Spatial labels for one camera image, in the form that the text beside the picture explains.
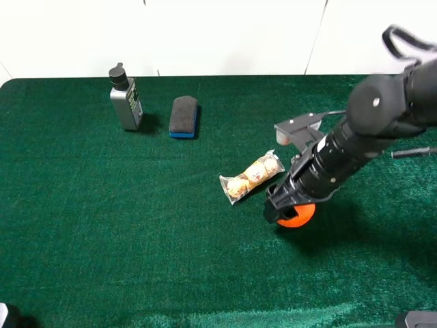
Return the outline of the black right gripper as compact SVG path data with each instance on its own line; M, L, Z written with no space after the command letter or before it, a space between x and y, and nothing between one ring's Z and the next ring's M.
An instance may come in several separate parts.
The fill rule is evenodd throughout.
M345 182L344 141L323 138L292 161L289 172L266 189L264 218L270 224L284 219L283 212L297 205L324 202Z

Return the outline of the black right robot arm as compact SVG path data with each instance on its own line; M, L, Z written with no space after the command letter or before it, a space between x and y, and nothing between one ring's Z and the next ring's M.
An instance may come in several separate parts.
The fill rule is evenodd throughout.
M303 226L317 203L329 200L396 140L435 127L436 61L412 65L396 76L365 78L352 90L340 121L324 134L318 126L327 115L308 113L275 124L277 143L294 144L299 153L282 181L266 191L268 223Z

